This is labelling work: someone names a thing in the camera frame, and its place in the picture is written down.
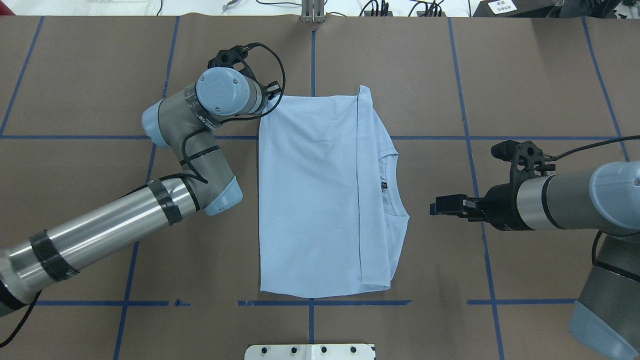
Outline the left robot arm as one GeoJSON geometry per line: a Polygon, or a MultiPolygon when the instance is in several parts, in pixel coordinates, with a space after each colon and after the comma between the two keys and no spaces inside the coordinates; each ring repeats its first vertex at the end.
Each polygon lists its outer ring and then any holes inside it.
{"type": "Polygon", "coordinates": [[[142,114],[142,127],[156,146],[173,151],[180,171],[3,248],[1,315],[34,305],[46,287],[192,214],[213,216],[237,205],[243,192],[215,130],[269,114],[285,88],[286,80],[262,85],[246,70],[213,67],[151,105],[142,114]]]}

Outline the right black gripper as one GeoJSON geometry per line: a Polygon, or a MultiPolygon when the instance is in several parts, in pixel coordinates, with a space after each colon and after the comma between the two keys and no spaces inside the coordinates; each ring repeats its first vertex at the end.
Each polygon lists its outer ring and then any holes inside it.
{"type": "Polygon", "coordinates": [[[499,231],[523,230],[523,221],[510,184],[491,187],[482,199],[466,194],[437,196],[429,206],[429,214],[455,216],[467,221],[485,221],[499,231]]]}

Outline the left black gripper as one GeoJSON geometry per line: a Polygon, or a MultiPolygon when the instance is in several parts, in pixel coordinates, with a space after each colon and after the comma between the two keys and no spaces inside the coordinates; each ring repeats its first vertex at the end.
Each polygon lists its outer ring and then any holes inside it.
{"type": "Polygon", "coordinates": [[[281,95],[282,86],[278,81],[270,82],[268,85],[262,85],[258,83],[260,89],[260,103],[257,109],[258,113],[263,113],[269,103],[270,100],[275,98],[276,96],[281,95]]]}

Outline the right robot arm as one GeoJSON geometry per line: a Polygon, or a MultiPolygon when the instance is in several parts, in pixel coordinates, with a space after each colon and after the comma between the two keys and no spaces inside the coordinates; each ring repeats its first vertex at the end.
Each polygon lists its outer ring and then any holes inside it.
{"type": "Polygon", "coordinates": [[[431,215],[488,223],[499,231],[597,230],[590,273],[574,302],[570,334],[611,360],[639,358],[639,163],[528,175],[485,196],[438,196],[431,215]]]}

